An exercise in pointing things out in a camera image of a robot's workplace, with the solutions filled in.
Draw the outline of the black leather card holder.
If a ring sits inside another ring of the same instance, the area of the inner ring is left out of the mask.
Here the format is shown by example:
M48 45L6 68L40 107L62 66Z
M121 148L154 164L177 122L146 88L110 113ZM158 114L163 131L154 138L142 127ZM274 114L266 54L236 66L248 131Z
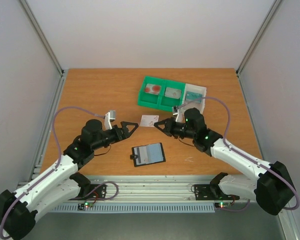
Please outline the black leather card holder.
M134 167L142 167L166 162L163 144L152 143L131 148L130 159Z

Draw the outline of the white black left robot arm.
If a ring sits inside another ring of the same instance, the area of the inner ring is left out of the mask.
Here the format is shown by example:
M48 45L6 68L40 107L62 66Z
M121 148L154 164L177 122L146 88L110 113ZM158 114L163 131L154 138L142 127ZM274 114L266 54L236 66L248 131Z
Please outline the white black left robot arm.
M0 238L21 240L47 212L70 199L86 199L90 181L79 170L95 156L95 150L128 139L138 128L134 122L103 129L101 121L88 120L73 142L49 168L15 191L0 194Z

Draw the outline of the grey card in bin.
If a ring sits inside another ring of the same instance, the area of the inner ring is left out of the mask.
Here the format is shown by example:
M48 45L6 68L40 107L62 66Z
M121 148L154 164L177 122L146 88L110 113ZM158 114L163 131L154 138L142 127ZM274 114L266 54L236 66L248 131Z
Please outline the grey card in bin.
M178 88L167 87L164 96L172 99L180 99L182 90Z

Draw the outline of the red dotted card in bin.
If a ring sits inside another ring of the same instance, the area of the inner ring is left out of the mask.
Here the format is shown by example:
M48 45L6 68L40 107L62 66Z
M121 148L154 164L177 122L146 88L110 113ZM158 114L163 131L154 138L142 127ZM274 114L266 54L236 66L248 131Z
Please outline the red dotted card in bin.
M158 84L147 83L144 88L144 92L152 95L159 95L161 92L161 86Z

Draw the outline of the teal card in bin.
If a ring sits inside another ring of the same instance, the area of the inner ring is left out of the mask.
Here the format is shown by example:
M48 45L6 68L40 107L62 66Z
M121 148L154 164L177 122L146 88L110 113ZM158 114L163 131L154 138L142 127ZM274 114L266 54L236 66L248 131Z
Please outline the teal card in bin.
M193 102L200 104L202 102L203 95L199 92L187 91L185 94L184 102Z

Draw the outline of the green bin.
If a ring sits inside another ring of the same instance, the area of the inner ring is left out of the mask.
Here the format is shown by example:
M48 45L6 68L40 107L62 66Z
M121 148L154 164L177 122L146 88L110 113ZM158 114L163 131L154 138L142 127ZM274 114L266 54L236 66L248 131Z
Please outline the green bin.
M183 102L186 84L183 82L165 80L162 84L162 93L159 97L159 109L171 112L174 106Z
M163 85L164 81L165 80L162 78L145 76L143 79L141 88L139 90L139 93L138 93L137 104L142 107L157 109L159 107L160 94L162 93L162 90L163 90L162 85ZM145 93L144 89L145 89L146 84L160 85L161 91L160 91L159 95Z

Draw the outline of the green left bin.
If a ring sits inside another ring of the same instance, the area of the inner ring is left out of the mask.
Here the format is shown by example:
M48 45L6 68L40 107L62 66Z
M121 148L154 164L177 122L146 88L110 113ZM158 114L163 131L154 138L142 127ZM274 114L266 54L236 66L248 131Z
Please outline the green left bin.
M143 79L141 88L139 90L139 93L138 93L137 104L142 107L157 109L159 107L160 94L162 93L162 90L163 90L162 85L163 85L164 81L165 80L162 78L145 76ZM145 89L146 84L160 85L161 91L160 91L159 95L145 93L144 89Z

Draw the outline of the white right bin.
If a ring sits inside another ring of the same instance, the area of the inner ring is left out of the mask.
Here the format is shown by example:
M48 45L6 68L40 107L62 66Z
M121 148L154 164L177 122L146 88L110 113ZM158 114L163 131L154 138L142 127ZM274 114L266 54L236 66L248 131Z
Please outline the white right bin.
M181 112L184 113L186 110L196 108L202 114L205 108L205 97L207 94L207 88L204 86L198 86L186 83L184 89L184 97L182 100Z

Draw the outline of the left controller board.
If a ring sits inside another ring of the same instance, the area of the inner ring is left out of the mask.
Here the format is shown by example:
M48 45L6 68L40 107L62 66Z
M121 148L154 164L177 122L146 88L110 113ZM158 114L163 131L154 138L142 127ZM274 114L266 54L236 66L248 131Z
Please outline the left controller board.
M78 211L85 211L86 209L92 208L94 204L92 202L79 203L77 205Z

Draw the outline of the controller board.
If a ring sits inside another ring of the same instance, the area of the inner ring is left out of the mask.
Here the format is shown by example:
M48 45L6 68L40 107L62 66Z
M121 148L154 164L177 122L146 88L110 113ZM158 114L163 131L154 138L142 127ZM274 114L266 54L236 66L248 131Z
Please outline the controller board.
M221 202L215 202L214 207L217 209L225 209L231 207L233 204L234 204L233 202L221 201Z
M92 202L79 203L77 205L78 211L85 211L86 209L92 208L94 204Z

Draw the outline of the right controller board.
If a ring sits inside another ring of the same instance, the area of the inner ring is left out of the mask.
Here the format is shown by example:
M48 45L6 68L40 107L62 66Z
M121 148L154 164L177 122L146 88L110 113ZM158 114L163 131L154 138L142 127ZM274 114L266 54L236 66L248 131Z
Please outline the right controller board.
M221 202L215 202L214 207L217 209L225 209L231 207L233 204L234 204L233 202L221 201Z

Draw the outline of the aluminium frame rail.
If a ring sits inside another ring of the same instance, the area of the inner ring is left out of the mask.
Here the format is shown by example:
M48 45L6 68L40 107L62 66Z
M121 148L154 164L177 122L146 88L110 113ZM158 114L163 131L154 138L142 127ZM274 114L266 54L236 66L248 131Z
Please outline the aluminium frame rail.
M193 185L208 184L213 175L88 175L107 198L116 193L113 203L186 203L195 202Z

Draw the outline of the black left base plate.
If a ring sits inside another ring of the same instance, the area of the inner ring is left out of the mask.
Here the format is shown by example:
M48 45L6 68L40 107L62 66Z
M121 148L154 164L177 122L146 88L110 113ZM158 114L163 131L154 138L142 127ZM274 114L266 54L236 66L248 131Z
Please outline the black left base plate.
M82 187L79 194L71 198L71 201L79 200L90 200L95 199L96 197L104 199L107 193L107 185L103 184L97 188L98 184L90 184L89 186Z

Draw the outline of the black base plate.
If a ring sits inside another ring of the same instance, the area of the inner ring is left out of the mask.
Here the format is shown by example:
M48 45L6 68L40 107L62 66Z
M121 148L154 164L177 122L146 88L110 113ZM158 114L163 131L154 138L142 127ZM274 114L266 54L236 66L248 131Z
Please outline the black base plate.
M194 184L190 190L194 193L196 201L236 201L240 199L237 195L223 193L217 185Z
M90 184L89 186L82 187L79 194L71 198L71 201L79 200L90 200L95 199L96 197L104 199L107 193L107 185L103 184L97 188L98 184Z

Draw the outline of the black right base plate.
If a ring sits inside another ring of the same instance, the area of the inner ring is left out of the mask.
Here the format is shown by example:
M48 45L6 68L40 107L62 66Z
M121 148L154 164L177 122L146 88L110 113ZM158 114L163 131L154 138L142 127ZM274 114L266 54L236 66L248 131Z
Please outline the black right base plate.
M190 190L194 193L196 201L236 201L240 199L237 195L223 193L217 185L194 184Z

